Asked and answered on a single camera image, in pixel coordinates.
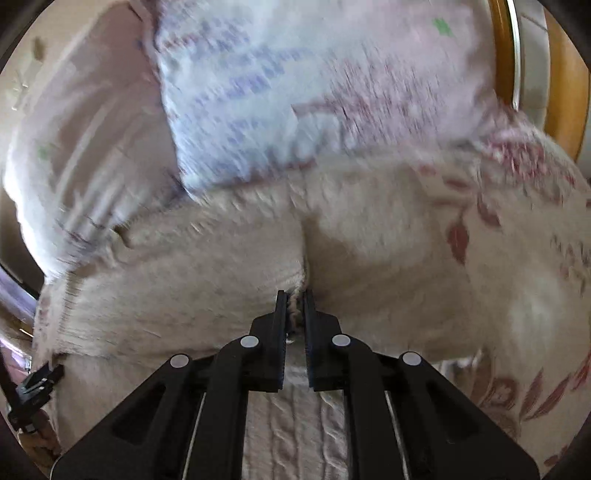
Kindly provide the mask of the beige cable-knit sweater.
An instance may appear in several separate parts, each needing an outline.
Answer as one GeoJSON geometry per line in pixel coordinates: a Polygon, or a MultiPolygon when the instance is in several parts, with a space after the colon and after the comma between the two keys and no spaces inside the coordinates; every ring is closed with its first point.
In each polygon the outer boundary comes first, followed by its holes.
{"type": "Polygon", "coordinates": [[[172,355],[214,353],[311,288],[319,310],[382,353],[441,362],[480,348],[468,275],[427,179],[346,161],[217,190],[133,222],[42,290],[34,360],[62,360],[49,415],[72,447],[172,355]]]}

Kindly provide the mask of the floral bed sheet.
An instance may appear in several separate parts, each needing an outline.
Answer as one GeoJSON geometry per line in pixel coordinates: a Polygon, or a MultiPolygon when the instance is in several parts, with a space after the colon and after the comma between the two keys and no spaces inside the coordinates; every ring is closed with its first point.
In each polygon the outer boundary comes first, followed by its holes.
{"type": "Polygon", "coordinates": [[[549,473],[590,412],[590,188],[525,116],[419,168],[480,349],[445,371],[549,473]]]}

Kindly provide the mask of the lilac pillow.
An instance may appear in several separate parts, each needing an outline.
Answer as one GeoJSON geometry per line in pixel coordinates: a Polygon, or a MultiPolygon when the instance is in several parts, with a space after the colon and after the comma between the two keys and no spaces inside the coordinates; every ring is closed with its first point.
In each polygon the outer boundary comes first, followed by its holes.
{"type": "Polygon", "coordinates": [[[98,16],[26,108],[3,187],[47,280],[90,261],[116,228],[182,196],[143,22],[129,3],[98,16]]]}

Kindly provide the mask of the blue floral pillow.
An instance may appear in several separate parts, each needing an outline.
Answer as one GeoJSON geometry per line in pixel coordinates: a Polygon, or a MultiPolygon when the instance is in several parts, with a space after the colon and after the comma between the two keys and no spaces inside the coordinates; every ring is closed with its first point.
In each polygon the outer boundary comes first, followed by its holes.
{"type": "Polygon", "coordinates": [[[482,1],[136,1],[185,190],[489,133],[482,1]]]}

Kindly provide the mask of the wooden bed headboard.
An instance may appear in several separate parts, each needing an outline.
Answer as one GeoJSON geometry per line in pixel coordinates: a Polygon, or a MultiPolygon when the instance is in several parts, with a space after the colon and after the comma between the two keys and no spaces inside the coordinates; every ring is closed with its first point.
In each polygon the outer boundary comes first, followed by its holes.
{"type": "Polygon", "coordinates": [[[497,93],[551,136],[590,175],[590,70],[540,1],[486,1],[497,93]]]}

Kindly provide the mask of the white wall switch plate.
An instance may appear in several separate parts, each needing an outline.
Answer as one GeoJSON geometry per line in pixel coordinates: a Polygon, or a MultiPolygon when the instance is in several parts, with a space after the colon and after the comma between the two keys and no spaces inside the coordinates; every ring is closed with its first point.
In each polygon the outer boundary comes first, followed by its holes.
{"type": "Polygon", "coordinates": [[[29,41],[21,41],[15,53],[18,62],[14,71],[10,106],[13,111],[18,111],[45,63],[47,44],[43,38],[35,36],[29,41]]]}

